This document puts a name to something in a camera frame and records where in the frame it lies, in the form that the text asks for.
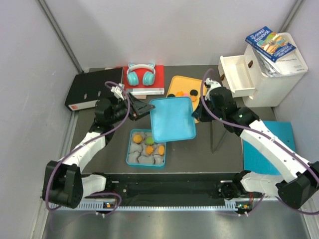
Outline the blue tin lid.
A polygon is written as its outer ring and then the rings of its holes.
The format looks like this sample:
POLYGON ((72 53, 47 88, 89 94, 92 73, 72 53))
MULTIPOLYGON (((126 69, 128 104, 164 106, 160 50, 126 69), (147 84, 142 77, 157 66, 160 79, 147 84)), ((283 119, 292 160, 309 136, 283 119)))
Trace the blue tin lid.
POLYGON ((196 137, 193 106, 189 97, 158 98, 150 101, 151 130, 155 142, 191 140, 196 137))

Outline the round orange cookie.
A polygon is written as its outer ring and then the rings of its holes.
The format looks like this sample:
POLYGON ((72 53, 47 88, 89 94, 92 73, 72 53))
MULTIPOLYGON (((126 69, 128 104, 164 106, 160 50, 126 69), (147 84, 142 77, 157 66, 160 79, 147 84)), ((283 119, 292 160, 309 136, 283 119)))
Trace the round orange cookie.
POLYGON ((133 136, 133 142, 136 144, 140 144, 143 141, 143 137, 140 134, 136 134, 133 136))
POLYGON ((159 155, 164 155, 164 153, 165 153, 165 147, 164 147, 163 145, 160 145, 160 146, 158 147, 158 153, 159 153, 159 155))

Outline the green cookie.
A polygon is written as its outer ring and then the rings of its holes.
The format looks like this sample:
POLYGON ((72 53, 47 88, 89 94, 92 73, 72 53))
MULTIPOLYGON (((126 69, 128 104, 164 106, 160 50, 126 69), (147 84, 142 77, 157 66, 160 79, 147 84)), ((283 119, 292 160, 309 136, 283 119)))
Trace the green cookie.
POLYGON ((154 139, 151 136, 148 136, 146 138, 146 144, 147 145, 153 145, 155 143, 154 139))

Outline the orange flower cookie bottom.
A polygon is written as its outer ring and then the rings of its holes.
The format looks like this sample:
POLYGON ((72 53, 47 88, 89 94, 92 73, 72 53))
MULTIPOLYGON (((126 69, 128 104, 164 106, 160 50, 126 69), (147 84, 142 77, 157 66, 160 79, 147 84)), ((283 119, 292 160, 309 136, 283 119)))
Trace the orange flower cookie bottom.
POLYGON ((145 152, 148 154, 148 155, 151 155, 154 151, 154 148, 151 146, 151 145, 148 145, 146 148, 145 148, 145 152))

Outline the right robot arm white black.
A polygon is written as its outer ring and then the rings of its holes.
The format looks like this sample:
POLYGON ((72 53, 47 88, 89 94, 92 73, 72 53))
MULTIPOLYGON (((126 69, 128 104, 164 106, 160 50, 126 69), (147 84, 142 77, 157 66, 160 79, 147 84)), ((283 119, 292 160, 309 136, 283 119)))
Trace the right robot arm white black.
POLYGON ((217 120, 224 128, 252 145, 278 171, 279 175, 243 170, 230 183, 220 187, 226 198, 244 197, 250 192, 277 197, 286 206, 299 210, 319 190, 319 163, 311 163, 280 141, 265 123, 247 107, 239 108, 229 89, 205 77, 199 104, 192 116, 201 122, 217 120))

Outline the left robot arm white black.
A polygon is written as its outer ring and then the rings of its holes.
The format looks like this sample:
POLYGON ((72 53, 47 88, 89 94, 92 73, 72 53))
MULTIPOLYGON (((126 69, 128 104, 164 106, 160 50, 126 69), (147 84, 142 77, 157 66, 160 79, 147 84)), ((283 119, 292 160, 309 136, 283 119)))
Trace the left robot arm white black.
POLYGON ((83 198, 98 193, 101 197, 109 197, 113 185, 107 182, 102 174, 91 174, 83 177, 82 172, 93 157, 111 141, 114 132, 126 120, 137 121, 155 109, 150 103, 138 100, 124 90, 123 84, 111 81, 105 83, 117 98, 112 103, 107 98, 95 103, 95 117, 84 139, 73 150, 58 161, 50 161, 46 165, 43 181, 42 199, 46 208, 53 210, 67 207, 75 209, 83 198))

